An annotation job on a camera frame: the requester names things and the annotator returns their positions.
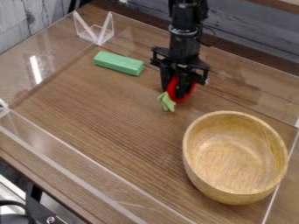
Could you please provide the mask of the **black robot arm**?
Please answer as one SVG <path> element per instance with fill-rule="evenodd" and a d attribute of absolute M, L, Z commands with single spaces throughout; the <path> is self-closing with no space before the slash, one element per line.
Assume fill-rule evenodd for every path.
<path fill-rule="evenodd" d="M 201 59 L 208 0 L 169 0 L 170 47 L 154 47 L 151 64 L 161 69 L 162 87 L 175 102 L 183 102 L 198 84 L 206 85 L 212 66 Z"/>

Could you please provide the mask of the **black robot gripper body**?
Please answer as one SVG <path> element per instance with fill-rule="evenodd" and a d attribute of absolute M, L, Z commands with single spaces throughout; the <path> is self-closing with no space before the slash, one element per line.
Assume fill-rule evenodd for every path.
<path fill-rule="evenodd" d="M 206 85 L 209 81 L 209 73 L 212 66 L 201 60 L 200 57 L 187 59 L 181 62 L 171 58 L 170 50 L 165 47 L 153 48 L 154 56 L 151 58 L 151 64 L 161 69 L 163 67 L 173 69 L 173 75 L 179 73 L 187 73 L 190 75 L 192 81 Z"/>

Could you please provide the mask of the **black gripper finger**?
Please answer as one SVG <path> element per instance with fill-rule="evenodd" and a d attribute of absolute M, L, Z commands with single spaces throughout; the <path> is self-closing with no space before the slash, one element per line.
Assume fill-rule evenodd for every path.
<path fill-rule="evenodd" d="M 167 90 L 171 78 L 174 76 L 174 70 L 171 68 L 166 68 L 163 67 L 161 69 L 161 76 L 162 76 L 162 87 L 163 87 L 163 91 Z"/>
<path fill-rule="evenodd" d="M 187 73 L 181 73 L 178 75 L 177 93 L 175 97 L 182 99 L 193 91 L 193 81 Z"/>

